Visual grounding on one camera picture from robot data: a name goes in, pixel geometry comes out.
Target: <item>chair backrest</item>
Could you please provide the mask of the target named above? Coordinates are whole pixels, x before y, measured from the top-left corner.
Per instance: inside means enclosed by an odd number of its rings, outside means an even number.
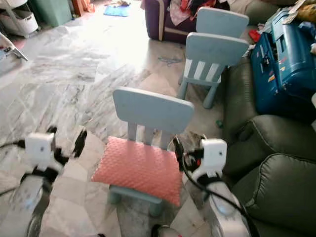
[[[210,7],[197,12],[197,32],[239,38],[248,25],[246,15]]]
[[[238,63],[248,42],[233,37],[190,33],[186,45],[184,77],[217,82],[225,66]]]
[[[128,122],[128,139],[135,141],[137,125],[142,125],[143,142],[150,145],[154,129],[161,130],[160,147],[164,150],[170,136],[182,133],[194,114],[191,102],[134,88],[119,87],[113,98],[119,119]]]

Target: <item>marble floor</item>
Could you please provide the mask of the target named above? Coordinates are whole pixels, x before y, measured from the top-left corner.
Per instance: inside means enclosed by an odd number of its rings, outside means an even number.
[[[69,162],[56,180],[42,236],[148,237],[156,223],[171,225],[184,237],[209,235],[185,178],[181,207],[166,204],[159,218],[149,217],[144,212],[148,203],[142,201],[125,198],[117,206],[107,204],[108,187],[89,181],[107,137],[126,136],[127,126],[115,113],[113,90],[130,86],[175,96],[179,87],[185,47],[149,39],[139,5],[132,2],[129,17],[111,17],[102,14],[104,6],[98,1],[95,13],[26,40],[22,52],[28,62],[14,56],[0,62],[0,144],[54,124],[57,145],[68,152],[82,126],[90,132],[92,142],[80,159]],[[211,110],[202,107],[206,93],[204,88],[188,87],[186,99],[195,106],[182,135],[191,141],[188,146],[194,143],[193,134],[221,137],[216,125],[223,117],[221,87]],[[0,191],[16,185],[31,169],[23,151],[1,150]]]

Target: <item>blue mat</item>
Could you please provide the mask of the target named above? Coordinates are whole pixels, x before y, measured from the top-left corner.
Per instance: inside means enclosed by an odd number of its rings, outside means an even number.
[[[108,16],[129,16],[130,6],[107,6],[104,11],[104,15]]]

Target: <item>purple sofa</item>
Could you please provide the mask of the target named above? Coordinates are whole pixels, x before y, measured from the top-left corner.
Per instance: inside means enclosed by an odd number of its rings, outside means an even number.
[[[175,26],[167,8],[171,0],[145,0],[145,16],[148,36],[154,40],[186,43],[187,35],[196,31],[197,20],[186,19]]]

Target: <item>plastic chair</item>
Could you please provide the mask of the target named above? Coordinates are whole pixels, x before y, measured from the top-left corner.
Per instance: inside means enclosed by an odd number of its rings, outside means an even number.
[[[237,39],[248,21],[247,16],[235,12],[200,8],[197,13],[198,33],[190,33],[187,37],[187,59],[179,79],[178,98],[185,99],[188,83],[210,86],[203,106],[211,108],[224,68],[236,64],[248,49],[246,41]]]
[[[137,125],[142,125],[145,126],[143,142],[151,145],[154,130],[162,130],[160,148],[164,150],[167,150],[171,136],[182,133],[194,114],[194,106],[190,102],[139,89],[119,87],[114,91],[113,98],[119,119],[128,122],[128,139],[135,141]],[[149,201],[152,216],[158,216],[161,212],[160,198],[110,185],[110,203],[118,203],[121,195]]]

